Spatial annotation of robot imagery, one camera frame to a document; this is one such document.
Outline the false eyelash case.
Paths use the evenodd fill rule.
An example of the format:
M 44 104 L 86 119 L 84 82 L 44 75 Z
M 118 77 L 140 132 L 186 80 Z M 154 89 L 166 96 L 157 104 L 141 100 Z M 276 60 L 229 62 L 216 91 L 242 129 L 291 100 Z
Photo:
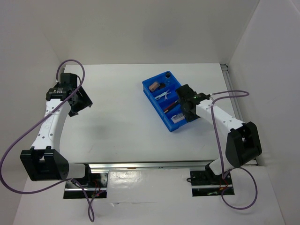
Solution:
M 171 117 L 171 120 L 174 124 L 179 123 L 180 121 L 184 120 L 185 116 L 183 113 L 178 113 Z

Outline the purple eyelash applicator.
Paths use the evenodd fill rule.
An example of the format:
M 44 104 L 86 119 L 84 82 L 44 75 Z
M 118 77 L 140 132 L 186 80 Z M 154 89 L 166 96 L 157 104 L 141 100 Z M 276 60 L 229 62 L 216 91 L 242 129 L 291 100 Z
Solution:
M 167 100 L 168 99 L 168 94 L 170 94 L 171 92 L 170 92 L 170 90 L 167 90 L 167 91 L 165 91 L 163 94 L 164 94 L 164 99 L 165 100 Z

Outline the blue plastic organizer tray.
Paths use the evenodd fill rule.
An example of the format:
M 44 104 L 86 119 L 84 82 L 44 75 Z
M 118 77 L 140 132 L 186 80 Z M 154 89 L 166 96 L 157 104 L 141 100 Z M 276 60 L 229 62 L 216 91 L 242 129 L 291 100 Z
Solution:
M 171 73 L 171 84 L 166 86 L 164 81 L 165 81 L 165 73 L 163 72 L 161 74 L 158 74 L 154 77 L 148 78 L 144 81 L 142 81 L 143 85 L 143 92 L 145 93 L 146 97 L 166 125 L 167 129 L 172 132 L 175 131 L 176 129 L 184 126 L 187 124 L 187 121 L 184 119 L 180 121 L 179 123 L 174 124 L 171 120 L 171 117 L 178 114 L 182 113 L 180 104 L 178 102 L 178 95 L 176 94 L 176 90 L 181 86 L 179 81 L 175 78 L 175 76 Z M 150 92 L 148 87 L 154 83 L 154 82 L 159 82 L 160 86 L 158 89 L 156 89 L 154 92 Z M 164 93 L 165 91 L 170 90 L 170 94 L 168 94 L 168 99 L 165 100 L 164 97 L 161 97 L 159 100 L 156 100 L 155 97 Z

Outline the clear bottle black cap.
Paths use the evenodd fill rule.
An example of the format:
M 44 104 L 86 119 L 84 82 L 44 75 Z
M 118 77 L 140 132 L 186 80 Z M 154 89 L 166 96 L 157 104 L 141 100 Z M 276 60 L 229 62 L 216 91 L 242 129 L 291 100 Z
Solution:
M 164 81 L 164 83 L 165 83 L 165 85 L 166 86 L 168 86 L 168 85 L 170 85 L 171 84 L 171 73 L 170 72 L 166 72 L 165 73 L 165 81 Z

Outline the beige foundation bottle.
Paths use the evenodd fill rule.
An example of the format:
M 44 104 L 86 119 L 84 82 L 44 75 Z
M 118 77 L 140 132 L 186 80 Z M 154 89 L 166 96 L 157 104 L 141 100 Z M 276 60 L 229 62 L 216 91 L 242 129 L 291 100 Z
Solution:
M 160 86 L 159 82 L 154 82 L 148 87 L 148 89 L 150 90 L 150 92 L 154 92 L 156 89 L 159 88 L 159 86 Z

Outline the mint eyebrow razor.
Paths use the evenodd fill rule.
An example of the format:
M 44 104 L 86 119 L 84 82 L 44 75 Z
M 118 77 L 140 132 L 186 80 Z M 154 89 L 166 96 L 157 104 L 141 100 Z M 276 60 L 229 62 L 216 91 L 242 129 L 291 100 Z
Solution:
M 155 97 L 155 99 L 156 99 L 156 100 L 159 100 L 161 97 L 164 97 L 164 96 L 165 96 L 165 94 L 164 94 L 164 93 L 162 93 L 162 94 L 160 94 L 160 95 L 156 96 L 156 97 Z

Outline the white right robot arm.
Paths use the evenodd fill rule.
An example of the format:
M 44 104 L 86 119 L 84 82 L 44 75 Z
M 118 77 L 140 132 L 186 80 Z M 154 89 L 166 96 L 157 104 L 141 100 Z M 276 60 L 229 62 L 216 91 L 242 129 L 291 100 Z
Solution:
M 216 136 L 219 157 L 205 166 L 205 180 L 214 184 L 235 168 L 240 168 L 262 153 L 257 126 L 253 122 L 245 123 L 228 114 L 216 105 L 226 98 L 247 97 L 243 90 L 230 90 L 228 96 L 219 92 L 196 93 L 187 84 L 176 90 L 181 111 L 187 122 L 198 118 L 205 119 L 213 127 Z

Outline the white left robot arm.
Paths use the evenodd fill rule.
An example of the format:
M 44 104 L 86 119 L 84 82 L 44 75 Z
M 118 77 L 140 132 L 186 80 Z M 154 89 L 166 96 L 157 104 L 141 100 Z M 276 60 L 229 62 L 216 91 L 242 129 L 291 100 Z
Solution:
M 73 117 L 92 106 L 85 90 L 77 87 L 78 76 L 62 73 L 60 82 L 46 94 L 46 120 L 28 150 L 20 155 L 21 162 L 32 181 L 75 179 L 82 186 L 92 183 L 88 166 L 70 163 L 60 154 L 60 138 L 67 117 Z

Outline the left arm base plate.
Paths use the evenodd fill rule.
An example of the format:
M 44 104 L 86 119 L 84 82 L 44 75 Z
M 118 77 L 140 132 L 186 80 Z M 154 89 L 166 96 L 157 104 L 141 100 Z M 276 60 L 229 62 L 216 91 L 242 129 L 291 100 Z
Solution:
M 108 171 L 91 173 L 89 179 L 78 179 L 89 199 L 107 198 Z M 74 181 L 65 184 L 63 199 L 84 199 L 81 186 Z

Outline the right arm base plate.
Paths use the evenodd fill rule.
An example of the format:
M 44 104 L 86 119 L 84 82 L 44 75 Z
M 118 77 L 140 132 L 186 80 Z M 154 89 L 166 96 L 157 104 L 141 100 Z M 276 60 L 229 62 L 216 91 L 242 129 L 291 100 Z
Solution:
M 190 169 L 190 176 L 186 179 L 191 184 L 192 196 L 235 195 L 231 174 L 225 179 L 221 175 L 210 176 L 204 169 Z

